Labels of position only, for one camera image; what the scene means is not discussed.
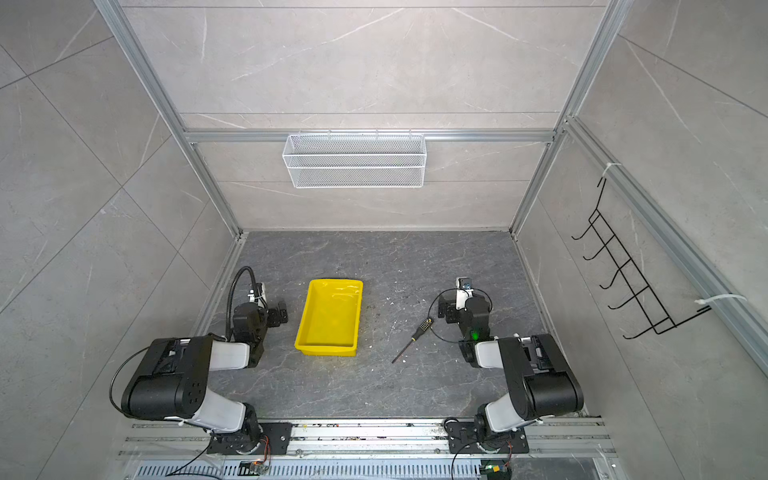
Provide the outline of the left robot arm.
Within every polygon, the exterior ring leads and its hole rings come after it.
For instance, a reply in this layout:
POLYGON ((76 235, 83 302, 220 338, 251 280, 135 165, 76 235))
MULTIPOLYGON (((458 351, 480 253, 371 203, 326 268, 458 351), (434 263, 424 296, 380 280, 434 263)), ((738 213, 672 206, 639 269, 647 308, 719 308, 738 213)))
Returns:
POLYGON ((253 406, 208 387, 215 371, 256 367, 269 328, 288 321, 286 303, 234 308, 228 338, 214 335, 154 340, 127 383, 117 409, 127 418, 173 421, 203 428, 220 442, 257 443, 263 435, 253 406))

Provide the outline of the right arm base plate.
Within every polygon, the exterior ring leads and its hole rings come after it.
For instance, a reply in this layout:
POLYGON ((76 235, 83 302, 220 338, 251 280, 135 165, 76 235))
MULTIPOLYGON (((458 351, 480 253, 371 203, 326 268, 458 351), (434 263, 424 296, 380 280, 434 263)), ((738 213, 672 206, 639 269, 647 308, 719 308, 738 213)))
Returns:
POLYGON ((473 421, 447 418, 442 427, 448 438, 451 454, 527 454, 530 449, 525 432, 484 432, 473 421))

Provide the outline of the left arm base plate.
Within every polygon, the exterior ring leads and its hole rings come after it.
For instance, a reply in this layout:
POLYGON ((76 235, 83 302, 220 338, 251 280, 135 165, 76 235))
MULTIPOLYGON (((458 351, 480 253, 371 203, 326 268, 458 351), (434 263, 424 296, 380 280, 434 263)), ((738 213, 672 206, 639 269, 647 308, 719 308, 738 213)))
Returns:
POLYGON ((214 434, 206 449, 209 455, 285 455, 291 439, 293 424, 289 422, 260 423, 253 431, 214 434))

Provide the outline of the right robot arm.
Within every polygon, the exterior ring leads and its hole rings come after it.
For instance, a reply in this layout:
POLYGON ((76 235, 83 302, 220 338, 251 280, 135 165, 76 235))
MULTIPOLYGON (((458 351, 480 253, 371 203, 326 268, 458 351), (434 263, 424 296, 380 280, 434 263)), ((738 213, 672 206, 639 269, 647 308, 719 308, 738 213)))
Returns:
POLYGON ((582 388, 550 334, 496 337, 490 331, 492 302, 473 290, 436 299, 437 317, 459 327, 454 343, 465 362, 504 374, 507 392, 478 408, 475 438, 489 440, 517 431, 545 417, 576 413, 584 406, 582 388))

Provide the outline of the black yellow screwdriver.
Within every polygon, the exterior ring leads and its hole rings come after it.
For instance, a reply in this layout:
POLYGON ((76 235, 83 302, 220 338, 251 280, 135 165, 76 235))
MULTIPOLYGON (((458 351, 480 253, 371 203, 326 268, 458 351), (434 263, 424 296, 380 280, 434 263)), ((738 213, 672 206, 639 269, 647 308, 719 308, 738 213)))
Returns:
POLYGON ((396 363, 403 354, 408 350, 408 348, 418 341, 421 336, 423 336, 427 331, 429 331, 432 327, 433 319, 430 317, 427 317, 424 321, 422 321, 418 327, 415 329, 414 333, 411 335, 410 340, 406 343, 406 345, 400 350, 400 352, 395 356, 395 358, 391 361, 392 364, 396 363))

